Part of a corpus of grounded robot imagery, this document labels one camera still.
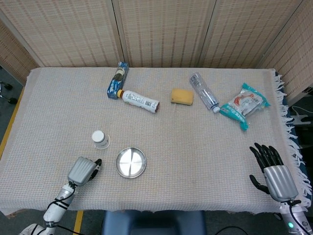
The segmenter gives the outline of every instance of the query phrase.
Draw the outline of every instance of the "bottle cap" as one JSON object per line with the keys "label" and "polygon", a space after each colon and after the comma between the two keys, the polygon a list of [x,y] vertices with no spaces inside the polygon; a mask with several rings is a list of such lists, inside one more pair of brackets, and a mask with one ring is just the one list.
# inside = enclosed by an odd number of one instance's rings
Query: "bottle cap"
{"label": "bottle cap", "polygon": [[220,111],[220,108],[218,106],[214,107],[213,108],[213,112],[214,113],[218,113]]}
{"label": "bottle cap", "polygon": [[118,92],[117,92],[117,97],[118,97],[118,98],[120,98],[120,97],[121,97],[121,93],[122,93],[122,91],[123,91],[123,90],[118,90]]}

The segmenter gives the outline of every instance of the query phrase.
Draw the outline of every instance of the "teal snack package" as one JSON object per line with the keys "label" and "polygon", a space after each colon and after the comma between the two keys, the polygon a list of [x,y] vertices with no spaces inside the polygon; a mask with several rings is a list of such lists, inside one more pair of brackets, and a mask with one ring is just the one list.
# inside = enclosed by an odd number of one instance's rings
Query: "teal snack package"
{"label": "teal snack package", "polygon": [[241,129],[246,131],[249,128],[246,117],[269,106],[270,104],[260,92],[244,83],[240,93],[230,102],[222,105],[220,113],[239,121]]}
{"label": "teal snack package", "polygon": [[117,99],[117,92],[123,88],[129,67],[126,62],[118,62],[118,67],[107,90],[108,98]]}

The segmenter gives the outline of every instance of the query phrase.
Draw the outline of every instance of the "clear plastic bottle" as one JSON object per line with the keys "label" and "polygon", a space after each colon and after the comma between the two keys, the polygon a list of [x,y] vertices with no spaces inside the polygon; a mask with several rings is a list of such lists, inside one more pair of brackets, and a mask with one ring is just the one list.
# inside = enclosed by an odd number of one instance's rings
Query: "clear plastic bottle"
{"label": "clear plastic bottle", "polygon": [[191,76],[190,83],[195,91],[200,95],[202,101],[205,103],[209,110],[212,109],[214,113],[220,111],[219,102],[217,101],[211,90],[207,87],[205,81],[198,72],[194,73]]}

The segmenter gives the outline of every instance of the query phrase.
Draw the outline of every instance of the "table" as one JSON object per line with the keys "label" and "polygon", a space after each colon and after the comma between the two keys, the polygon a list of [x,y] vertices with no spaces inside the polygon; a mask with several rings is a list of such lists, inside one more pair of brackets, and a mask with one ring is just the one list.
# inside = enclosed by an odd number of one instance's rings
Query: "table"
{"label": "table", "polygon": [[[172,88],[192,90],[189,77],[196,71],[221,103],[246,82],[271,107],[250,117],[243,132],[238,123],[209,112],[196,94],[192,106],[170,103]],[[277,212],[279,204],[249,181],[254,174],[264,182],[248,149],[254,142],[278,149],[299,198],[310,205],[305,175],[294,164],[300,154],[296,144],[290,146],[274,70],[130,68],[124,89],[159,100],[157,114],[108,99],[114,73],[114,68],[31,72],[0,161],[0,208],[44,210],[77,157],[84,156],[102,158],[104,164],[93,181],[77,189],[71,210]],[[91,134],[97,129],[111,137],[106,150],[93,147]],[[118,152],[129,146],[147,157],[146,170],[133,180],[122,178],[114,165]]]}

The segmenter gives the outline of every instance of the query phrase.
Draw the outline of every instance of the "yellow floor tape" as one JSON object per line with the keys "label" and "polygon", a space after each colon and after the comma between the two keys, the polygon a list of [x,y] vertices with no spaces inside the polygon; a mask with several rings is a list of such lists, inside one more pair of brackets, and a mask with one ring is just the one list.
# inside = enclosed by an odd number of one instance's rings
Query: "yellow floor tape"
{"label": "yellow floor tape", "polygon": [[74,226],[74,232],[77,232],[77,233],[80,232],[80,227],[81,227],[82,221],[83,221],[83,214],[84,214],[84,211],[78,211],[77,212],[75,226]]}
{"label": "yellow floor tape", "polygon": [[1,142],[1,145],[0,145],[0,160],[1,160],[1,157],[2,157],[2,153],[4,151],[4,147],[6,145],[6,142],[8,141],[8,138],[9,138],[9,135],[10,135],[10,132],[11,132],[11,129],[12,129],[12,125],[14,123],[14,119],[15,119],[16,113],[18,112],[23,93],[24,93],[24,88],[23,88],[23,90],[21,92],[21,95],[20,95],[20,98],[18,100],[18,103],[15,105],[15,109],[13,111],[12,117],[11,117],[10,122],[8,124],[8,127],[6,128],[6,131],[4,133],[4,136],[3,136],[3,139],[2,139],[2,142]]}

